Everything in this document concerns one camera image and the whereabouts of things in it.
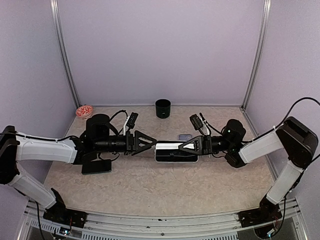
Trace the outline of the lavender phone case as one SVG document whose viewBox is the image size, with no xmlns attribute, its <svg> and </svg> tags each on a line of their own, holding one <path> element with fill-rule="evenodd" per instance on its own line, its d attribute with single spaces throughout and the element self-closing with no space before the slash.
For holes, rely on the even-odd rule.
<svg viewBox="0 0 320 240">
<path fill-rule="evenodd" d="M 193 136 L 191 134 L 179 134 L 178 135 L 178 140 L 179 141 L 189 141 L 193 138 Z"/>
</svg>

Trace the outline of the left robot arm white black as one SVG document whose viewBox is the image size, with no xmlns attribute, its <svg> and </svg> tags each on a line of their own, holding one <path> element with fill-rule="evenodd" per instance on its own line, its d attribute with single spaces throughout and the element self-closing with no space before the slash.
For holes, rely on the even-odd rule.
<svg viewBox="0 0 320 240">
<path fill-rule="evenodd" d="M 73 165 L 85 165 L 101 153 L 137 155 L 151 149 L 156 139 L 134 128 L 138 114 L 127 117 L 120 133 L 106 114 L 95 114 L 86 121 L 85 131 L 79 136 L 61 139 L 30 136 L 17 132 L 8 125 L 0 134 L 0 183 L 9 185 L 42 205 L 57 221 L 70 218 L 60 194 L 48 189 L 26 172 L 19 161 L 55 161 Z"/>
</svg>

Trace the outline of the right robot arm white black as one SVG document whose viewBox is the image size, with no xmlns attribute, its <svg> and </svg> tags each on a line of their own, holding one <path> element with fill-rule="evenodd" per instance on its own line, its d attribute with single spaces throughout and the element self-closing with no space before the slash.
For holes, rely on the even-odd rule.
<svg viewBox="0 0 320 240">
<path fill-rule="evenodd" d="M 243 124 L 237 119 L 230 119 L 219 136 L 198 135 L 178 148 L 197 156 L 225 152 L 224 158 L 234 168 L 244 167 L 265 156 L 286 157 L 282 170 L 278 172 L 274 184 L 255 212 L 260 222 L 266 222 L 275 214 L 275 207 L 296 186 L 304 171 L 315 160 L 319 138 L 293 116 L 248 142 L 244 141 L 245 135 Z"/>
</svg>

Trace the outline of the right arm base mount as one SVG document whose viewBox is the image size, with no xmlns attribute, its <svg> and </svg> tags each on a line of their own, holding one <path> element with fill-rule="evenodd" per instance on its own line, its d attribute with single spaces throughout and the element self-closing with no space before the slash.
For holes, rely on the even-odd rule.
<svg viewBox="0 0 320 240">
<path fill-rule="evenodd" d="M 275 210 L 271 213 L 263 213 L 259 208 L 240 211 L 238 213 L 240 224 L 242 228 L 251 227 L 274 221 L 282 218 L 280 210 Z"/>
</svg>

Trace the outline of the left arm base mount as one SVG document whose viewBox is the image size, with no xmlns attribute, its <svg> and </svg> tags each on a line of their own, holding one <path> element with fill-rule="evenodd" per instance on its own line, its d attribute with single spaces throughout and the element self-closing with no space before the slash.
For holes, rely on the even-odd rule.
<svg viewBox="0 0 320 240">
<path fill-rule="evenodd" d="M 45 210 L 43 218 L 54 223 L 76 227 L 83 229 L 87 220 L 88 214 L 84 211 L 73 209 L 63 210 Z"/>
</svg>

